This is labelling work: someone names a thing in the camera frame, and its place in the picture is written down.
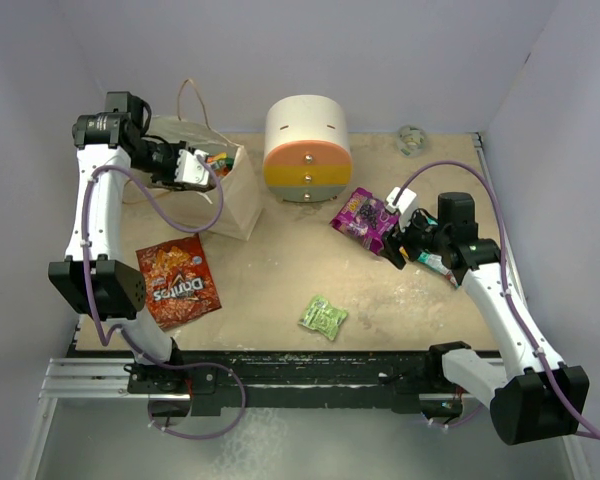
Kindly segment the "orange snack packet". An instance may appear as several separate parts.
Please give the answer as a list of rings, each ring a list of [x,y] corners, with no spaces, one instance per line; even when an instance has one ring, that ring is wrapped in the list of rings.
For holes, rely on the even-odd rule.
[[[226,177],[233,169],[235,158],[227,152],[210,155],[206,159],[206,163],[212,168],[216,175],[220,178]]]

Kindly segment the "white paper bag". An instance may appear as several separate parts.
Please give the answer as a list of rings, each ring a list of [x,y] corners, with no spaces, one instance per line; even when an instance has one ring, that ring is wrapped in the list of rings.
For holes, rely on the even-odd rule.
[[[189,228],[214,225],[214,233],[238,240],[248,240],[262,212],[261,191],[246,148],[229,140],[209,126],[184,118],[158,115],[151,120],[149,133],[177,143],[185,141],[211,157],[225,153],[223,169],[209,179],[205,188],[169,190],[150,175],[135,169],[133,174],[145,185],[161,210],[173,221]]]

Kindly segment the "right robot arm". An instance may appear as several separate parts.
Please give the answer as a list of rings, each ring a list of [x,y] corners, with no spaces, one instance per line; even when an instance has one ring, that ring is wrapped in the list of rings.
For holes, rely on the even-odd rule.
[[[384,237],[396,265],[423,253],[440,256],[482,315],[503,361],[496,367],[463,342],[434,345],[426,383],[436,391],[455,384],[473,395],[508,445],[574,434],[588,376],[582,367],[567,365],[535,325],[501,263],[498,243],[479,235],[473,197],[442,193],[432,217],[419,208],[413,191],[394,188],[385,208],[397,217]]]

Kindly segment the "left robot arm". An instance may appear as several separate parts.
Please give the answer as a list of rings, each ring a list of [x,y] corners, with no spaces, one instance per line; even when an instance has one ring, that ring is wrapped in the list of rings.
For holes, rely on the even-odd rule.
[[[182,387],[186,369],[174,339],[146,305],[142,273],[123,261],[120,227],[125,183],[157,203],[135,171],[175,191],[222,189],[208,153],[185,141],[149,135],[152,110],[129,91],[109,92],[103,111],[81,115],[72,127],[79,171],[75,220],[64,257],[48,278],[73,310],[89,316],[102,345],[120,334],[135,361],[153,365],[151,381],[164,392]]]

